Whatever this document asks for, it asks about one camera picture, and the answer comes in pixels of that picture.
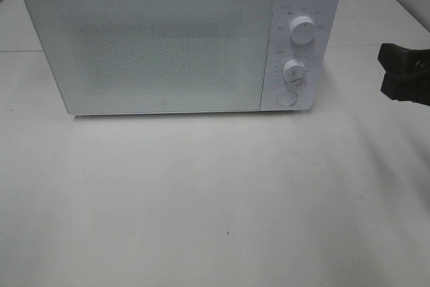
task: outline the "microwave door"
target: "microwave door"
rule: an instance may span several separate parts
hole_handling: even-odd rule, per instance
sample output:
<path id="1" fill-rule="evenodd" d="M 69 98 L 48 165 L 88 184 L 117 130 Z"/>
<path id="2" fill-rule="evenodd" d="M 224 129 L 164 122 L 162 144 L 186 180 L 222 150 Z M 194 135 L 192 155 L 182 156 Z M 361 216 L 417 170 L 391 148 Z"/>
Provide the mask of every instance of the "microwave door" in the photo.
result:
<path id="1" fill-rule="evenodd" d="M 260 109 L 272 0 L 26 0 L 71 114 Z"/>

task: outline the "control panel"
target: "control panel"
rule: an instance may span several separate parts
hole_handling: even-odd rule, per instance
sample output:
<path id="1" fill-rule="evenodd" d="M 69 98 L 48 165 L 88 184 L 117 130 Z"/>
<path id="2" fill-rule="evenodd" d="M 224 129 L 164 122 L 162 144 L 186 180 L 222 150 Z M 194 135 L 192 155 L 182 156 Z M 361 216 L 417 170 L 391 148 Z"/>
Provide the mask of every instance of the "control panel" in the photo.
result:
<path id="1" fill-rule="evenodd" d="M 338 1 L 273 1 L 261 111 L 311 107 Z"/>

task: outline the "tile grout line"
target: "tile grout line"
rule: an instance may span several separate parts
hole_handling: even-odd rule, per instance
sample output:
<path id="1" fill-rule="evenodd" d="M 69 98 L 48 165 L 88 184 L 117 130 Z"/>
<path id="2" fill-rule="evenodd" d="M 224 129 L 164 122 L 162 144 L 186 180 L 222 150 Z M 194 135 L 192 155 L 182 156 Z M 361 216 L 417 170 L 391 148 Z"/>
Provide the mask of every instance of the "tile grout line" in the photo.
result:
<path id="1" fill-rule="evenodd" d="M 381 46 L 381 44 L 327 45 L 327 47 L 363 47 L 363 46 Z"/>
<path id="2" fill-rule="evenodd" d="M 0 53 L 37 53 L 43 50 L 0 50 Z"/>

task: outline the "knob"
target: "knob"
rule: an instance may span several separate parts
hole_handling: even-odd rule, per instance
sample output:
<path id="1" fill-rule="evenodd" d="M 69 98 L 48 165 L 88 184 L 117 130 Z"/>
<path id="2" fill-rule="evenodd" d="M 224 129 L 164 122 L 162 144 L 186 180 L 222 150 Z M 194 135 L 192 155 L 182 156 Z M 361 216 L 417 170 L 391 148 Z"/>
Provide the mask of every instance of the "knob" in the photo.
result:
<path id="1" fill-rule="evenodd" d="M 306 76 L 306 65 L 301 60 L 289 60 L 282 66 L 285 82 L 294 82 Z"/>
<path id="2" fill-rule="evenodd" d="M 304 45 L 315 38 L 316 22 L 314 18 L 307 15 L 302 15 L 294 18 L 290 22 L 289 29 L 291 39 L 296 44 Z"/>

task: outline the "power level knob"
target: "power level knob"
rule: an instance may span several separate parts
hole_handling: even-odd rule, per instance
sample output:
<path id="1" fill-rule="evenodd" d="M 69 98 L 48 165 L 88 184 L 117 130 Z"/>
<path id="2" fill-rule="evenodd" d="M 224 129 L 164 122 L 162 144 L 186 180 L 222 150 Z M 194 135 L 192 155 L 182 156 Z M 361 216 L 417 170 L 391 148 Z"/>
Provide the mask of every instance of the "power level knob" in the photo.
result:
<path id="1" fill-rule="evenodd" d="M 285 82 L 294 82 L 306 76 L 306 65 L 301 60 L 289 60 L 282 66 Z"/>
<path id="2" fill-rule="evenodd" d="M 309 43 L 315 38 L 316 22 L 313 17 L 301 15 L 290 22 L 291 39 L 299 45 Z"/>

